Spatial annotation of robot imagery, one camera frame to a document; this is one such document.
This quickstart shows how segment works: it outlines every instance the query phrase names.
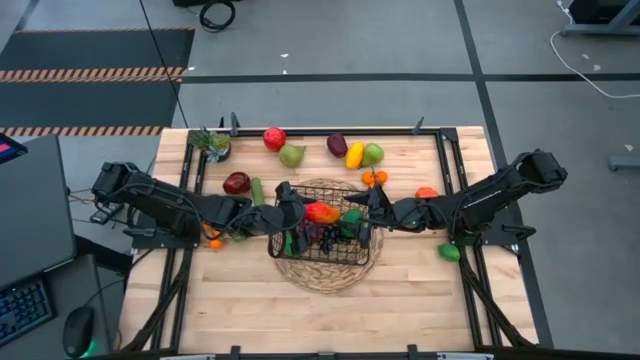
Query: gray floor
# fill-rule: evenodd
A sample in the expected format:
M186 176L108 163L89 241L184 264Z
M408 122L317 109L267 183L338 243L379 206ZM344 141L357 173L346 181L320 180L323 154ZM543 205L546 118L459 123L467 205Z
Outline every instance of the gray floor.
M0 2L0 46L27 3ZM169 0L145 5L153 26L197 25L195 15ZM485 73L568 73L548 44L567 22L555 0L464 5ZM471 73L452 1L245 0L237 7L228 31L197 30L191 75ZM26 28L144 26L137 0L40 0ZM567 62L592 73L640 72L639 45L633 38L557 38ZM640 93L637 82L599 85L616 94ZM640 155L640 99L606 99L583 82L489 83L488 90L507 158L542 148L569 171L561 190L520 202L525 222L538 228L531 248L556 347L640 353L634 306L640 296L634 231L640 172L606 169L611 155ZM192 127L217 124L231 111L243 126L411 125L420 116L426 125L484 125L472 82L194 84L182 86L180 99ZM184 126L179 114L174 126ZM61 142L69 186L84 189L104 161L146 167L158 139ZM92 209L74 204L72 211L86 218ZM129 249L119 227L76 225L99 243ZM118 294L110 296L115 322Z

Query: white cable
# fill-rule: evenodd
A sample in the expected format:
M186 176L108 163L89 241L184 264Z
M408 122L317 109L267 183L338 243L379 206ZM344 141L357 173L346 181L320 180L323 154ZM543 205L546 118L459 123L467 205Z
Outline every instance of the white cable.
M558 7L560 8L560 10L562 10L562 12L567 15L567 17L569 18L569 21L571 22L571 24L574 23L573 21L573 17L571 16L571 14L569 13L569 9L566 9L562 6L562 1L558 0L556 1L556 5L558 5ZM640 98L640 94L629 94L629 95L611 95L609 93L607 93L606 91L600 89L598 87L598 85L594 84L593 81L589 80L589 78L587 78L586 76L584 76L581 72L579 72L578 70L572 68L571 66L569 66L569 64L567 64L566 61L564 61L564 59L562 58L562 56L560 56L560 53L558 53L558 49L556 49L556 45L553 42L553 39L560 34L562 31L556 31L553 35L551 35L551 37L549 38L549 44L551 45L551 48L553 49L553 52L556 54L556 57L558 58L558 60L560 60L560 62L562 62L562 65L564 65L564 67L566 67L567 69L571 70L571 72L573 72L574 74L580 76L581 78L583 78L587 83L589 83L589 85L593 86L594 89L598 90L598 92L610 99L630 99L630 98Z

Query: eggplant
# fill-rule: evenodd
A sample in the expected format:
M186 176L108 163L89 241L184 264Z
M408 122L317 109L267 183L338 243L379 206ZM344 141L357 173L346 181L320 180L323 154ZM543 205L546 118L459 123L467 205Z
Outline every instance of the eggplant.
M349 147L347 146L347 141L344 139L342 134L331 134L327 138L327 147L329 151L333 154L333 156L337 158L344 157L347 155L347 151L349 151Z

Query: potted plant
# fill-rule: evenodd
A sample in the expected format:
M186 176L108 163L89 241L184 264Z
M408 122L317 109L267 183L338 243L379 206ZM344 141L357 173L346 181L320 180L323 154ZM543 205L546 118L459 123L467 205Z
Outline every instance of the potted plant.
M231 155L231 137L209 131L204 126L189 133L189 144L207 153L210 163L223 162Z

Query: woven placemat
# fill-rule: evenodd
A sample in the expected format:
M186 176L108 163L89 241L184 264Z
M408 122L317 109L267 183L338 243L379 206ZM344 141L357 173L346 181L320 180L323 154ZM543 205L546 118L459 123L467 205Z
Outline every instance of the woven placemat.
M333 179L313 179L299 185L357 190L355 186L349 183ZM364 280L375 266L382 250L382 245L382 230L372 231L371 242L369 243L370 258L369 262L364 266L286 259L275 259L274 261L282 276L294 285L308 291L332 294L347 290Z

